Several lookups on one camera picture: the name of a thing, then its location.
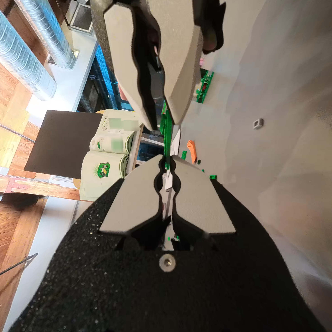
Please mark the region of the black flat panel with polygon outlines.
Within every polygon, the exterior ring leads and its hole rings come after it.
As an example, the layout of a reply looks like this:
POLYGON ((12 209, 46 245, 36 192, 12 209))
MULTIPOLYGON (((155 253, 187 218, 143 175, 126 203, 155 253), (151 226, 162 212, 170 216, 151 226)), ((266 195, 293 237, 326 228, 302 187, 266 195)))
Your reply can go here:
POLYGON ((24 171, 81 178, 102 114, 47 110, 24 171))

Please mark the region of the green lego baseplate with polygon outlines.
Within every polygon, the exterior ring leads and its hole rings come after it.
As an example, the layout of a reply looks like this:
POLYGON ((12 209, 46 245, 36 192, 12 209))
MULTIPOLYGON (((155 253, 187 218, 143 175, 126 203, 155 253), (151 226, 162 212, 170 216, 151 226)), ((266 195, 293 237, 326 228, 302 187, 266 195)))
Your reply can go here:
POLYGON ((164 136, 165 169, 168 171, 170 169, 170 152, 172 139, 172 119, 168 110, 166 110, 161 115, 160 133, 164 136))

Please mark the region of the open instruction booklet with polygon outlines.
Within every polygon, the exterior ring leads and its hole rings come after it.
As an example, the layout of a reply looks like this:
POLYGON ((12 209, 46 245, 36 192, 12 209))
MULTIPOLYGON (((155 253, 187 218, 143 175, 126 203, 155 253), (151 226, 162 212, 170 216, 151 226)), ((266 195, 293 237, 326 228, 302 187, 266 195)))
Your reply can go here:
POLYGON ((95 201, 126 176, 132 141, 142 120, 135 111, 107 109, 89 144, 81 169, 80 199, 95 201))

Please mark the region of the small green lego model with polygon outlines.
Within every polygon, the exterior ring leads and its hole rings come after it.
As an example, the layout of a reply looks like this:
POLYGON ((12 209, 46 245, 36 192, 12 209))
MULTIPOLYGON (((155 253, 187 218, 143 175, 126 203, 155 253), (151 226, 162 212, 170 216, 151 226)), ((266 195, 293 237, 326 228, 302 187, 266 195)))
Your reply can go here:
POLYGON ((207 92, 209 90, 211 81, 213 79, 214 72, 201 68, 200 73, 201 73, 201 80, 195 86, 193 98, 197 103, 203 104, 207 92))

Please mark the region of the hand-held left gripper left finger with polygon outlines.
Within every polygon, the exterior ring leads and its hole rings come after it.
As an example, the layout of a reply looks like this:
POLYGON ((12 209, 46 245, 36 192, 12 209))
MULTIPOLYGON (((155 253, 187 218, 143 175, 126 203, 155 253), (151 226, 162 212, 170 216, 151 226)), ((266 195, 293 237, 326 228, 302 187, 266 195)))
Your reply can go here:
POLYGON ((157 155, 124 179, 103 220, 100 232, 130 235, 153 219, 162 217, 164 156, 157 155))

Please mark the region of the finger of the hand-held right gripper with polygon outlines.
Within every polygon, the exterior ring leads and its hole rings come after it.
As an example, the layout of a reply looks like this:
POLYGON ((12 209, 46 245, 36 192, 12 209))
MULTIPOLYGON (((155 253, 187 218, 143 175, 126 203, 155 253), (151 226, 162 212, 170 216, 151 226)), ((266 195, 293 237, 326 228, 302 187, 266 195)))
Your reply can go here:
POLYGON ((173 123, 184 119, 193 98, 203 45, 195 24, 193 1, 147 1, 160 30, 159 58, 164 72, 164 97, 173 123))
POLYGON ((157 130, 157 119, 145 52, 147 38, 143 36, 145 27, 137 18, 127 5, 112 5, 104 12, 115 77, 133 110, 152 131, 157 130))

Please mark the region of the wooden pillar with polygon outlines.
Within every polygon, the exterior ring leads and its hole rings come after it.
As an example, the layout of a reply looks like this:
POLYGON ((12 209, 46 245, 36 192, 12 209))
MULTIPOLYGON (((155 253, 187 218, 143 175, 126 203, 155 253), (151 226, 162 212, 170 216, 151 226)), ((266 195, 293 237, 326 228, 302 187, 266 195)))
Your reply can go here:
POLYGON ((0 175, 1 193, 26 193, 38 196, 80 200, 79 190, 29 178, 0 175))

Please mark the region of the silver ventilation duct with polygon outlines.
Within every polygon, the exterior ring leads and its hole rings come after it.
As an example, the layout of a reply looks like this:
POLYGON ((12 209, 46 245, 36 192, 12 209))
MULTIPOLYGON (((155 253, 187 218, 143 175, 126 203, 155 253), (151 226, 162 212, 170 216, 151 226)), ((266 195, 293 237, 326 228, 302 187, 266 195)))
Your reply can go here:
POLYGON ((73 69, 76 57, 61 29, 51 5, 46 0, 15 0, 55 64, 73 69))
POLYGON ((0 13, 1 64, 39 100, 50 100, 57 84, 5 15, 0 13))

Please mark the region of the black metal rod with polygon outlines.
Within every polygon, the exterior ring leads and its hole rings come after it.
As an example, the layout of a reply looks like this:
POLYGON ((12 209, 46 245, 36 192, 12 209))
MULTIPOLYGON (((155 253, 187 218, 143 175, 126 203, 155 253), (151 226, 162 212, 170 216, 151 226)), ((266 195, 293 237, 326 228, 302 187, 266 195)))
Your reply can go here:
POLYGON ((10 266, 9 268, 6 268, 5 270, 3 270, 3 271, 0 272, 0 276, 2 276, 3 274, 9 272, 10 270, 12 270, 12 269, 14 269, 14 268, 16 268, 16 267, 18 267, 18 266, 20 266, 20 265, 23 264, 23 263, 27 263, 27 262, 30 261, 30 260, 34 260, 34 258, 35 258, 38 254, 39 254, 39 253, 35 253, 35 254, 33 254, 33 255, 29 255, 29 256, 27 256, 26 258, 24 258, 23 260, 19 261, 18 263, 16 263, 16 264, 10 266))

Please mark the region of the orange brick separator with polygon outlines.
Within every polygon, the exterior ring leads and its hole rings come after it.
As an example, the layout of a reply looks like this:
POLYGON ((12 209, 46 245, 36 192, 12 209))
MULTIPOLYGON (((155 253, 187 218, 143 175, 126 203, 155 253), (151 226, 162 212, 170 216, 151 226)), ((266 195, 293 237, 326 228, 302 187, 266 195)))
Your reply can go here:
POLYGON ((196 160, 197 160, 197 151, 196 151, 196 145, 195 142, 192 140, 189 140, 187 142, 187 147, 190 151, 190 156, 191 156, 191 160, 192 160, 192 164, 195 164, 196 160))

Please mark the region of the white ceiling vent grille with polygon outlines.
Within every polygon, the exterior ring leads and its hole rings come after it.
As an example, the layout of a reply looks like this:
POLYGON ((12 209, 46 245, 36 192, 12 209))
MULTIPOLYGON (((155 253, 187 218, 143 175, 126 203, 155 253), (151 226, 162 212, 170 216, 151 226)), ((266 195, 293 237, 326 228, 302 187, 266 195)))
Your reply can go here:
POLYGON ((92 35, 93 23, 92 12, 89 1, 72 1, 74 3, 74 11, 69 20, 69 29, 80 33, 92 35))

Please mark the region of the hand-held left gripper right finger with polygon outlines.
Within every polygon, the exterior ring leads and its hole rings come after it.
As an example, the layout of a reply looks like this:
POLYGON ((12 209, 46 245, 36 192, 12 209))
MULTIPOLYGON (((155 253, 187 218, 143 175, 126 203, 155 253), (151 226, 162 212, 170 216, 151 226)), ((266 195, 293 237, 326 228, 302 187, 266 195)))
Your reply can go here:
POLYGON ((200 169, 178 156, 171 157, 173 217, 207 236, 236 232, 211 180, 200 169))

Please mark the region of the large blue-lit window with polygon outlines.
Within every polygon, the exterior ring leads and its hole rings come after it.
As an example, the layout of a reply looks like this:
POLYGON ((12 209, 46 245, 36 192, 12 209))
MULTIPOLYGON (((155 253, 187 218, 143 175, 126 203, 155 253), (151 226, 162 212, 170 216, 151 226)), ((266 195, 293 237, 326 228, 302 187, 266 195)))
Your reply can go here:
POLYGON ((115 75, 97 45, 76 112, 97 113, 106 109, 134 111, 129 101, 121 98, 115 75))

